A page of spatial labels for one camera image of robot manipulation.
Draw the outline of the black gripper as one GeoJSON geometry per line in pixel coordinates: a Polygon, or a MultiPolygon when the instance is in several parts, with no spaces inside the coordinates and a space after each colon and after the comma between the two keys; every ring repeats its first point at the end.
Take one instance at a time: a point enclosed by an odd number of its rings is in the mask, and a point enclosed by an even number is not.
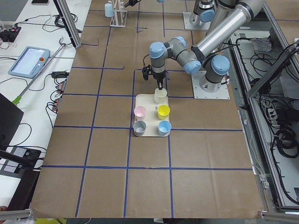
{"type": "Polygon", "coordinates": [[[165,78],[166,71],[154,71],[151,65],[145,66],[142,69],[142,75],[144,80],[148,80],[149,76],[152,75],[157,80],[157,87],[159,90],[163,89],[163,79],[165,78]]]}
{"type": "Polygon", "coordinates": [[[124,5],[124,7],[133,7],[134,5],[136,5],[137,3],[139,3],[141,0],[128,0],[128,2],[124,5]]]}

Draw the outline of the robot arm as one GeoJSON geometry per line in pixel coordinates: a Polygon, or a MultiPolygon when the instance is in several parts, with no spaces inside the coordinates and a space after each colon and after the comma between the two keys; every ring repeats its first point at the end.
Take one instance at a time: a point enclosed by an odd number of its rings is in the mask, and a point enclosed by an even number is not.
{"type": "Polygon", "coordinates": [[[191,49],[186,48],[183,37],[178,36],[169,41],[153,42],[149,47],[151,64],[144,66],[144,80],[152,75],[159,89],[165,78],[165,60],[172,58],[189,75],[198,72],[208,55],[230,37],[241,25],[251,21],[260,12],[262,0],[219,0],[206,36],[191,49]]]}
{"type": "Polygon", "coordinates": [[[126,0],[137,13],[137,29],[208,30],[215,17],[214,0],[126,0]]]}

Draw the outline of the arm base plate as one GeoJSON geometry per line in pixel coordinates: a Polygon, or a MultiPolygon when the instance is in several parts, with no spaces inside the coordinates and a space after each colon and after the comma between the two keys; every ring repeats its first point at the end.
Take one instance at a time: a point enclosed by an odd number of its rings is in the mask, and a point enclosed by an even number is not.
{"type": "Polygon", "coordinates": [[[199,71],[191,77],[195,99],[230,99],[224,76],[222,76],[222,80],[217,84],[213,84],[206,79],[206,71],[199,71]]]}
{"type": "Polygon", "coordinates": [[[213,10],[201,12],[199,15],[183,12],[185,30],[208,31],[214,16],[215,12],[213,10]]]}

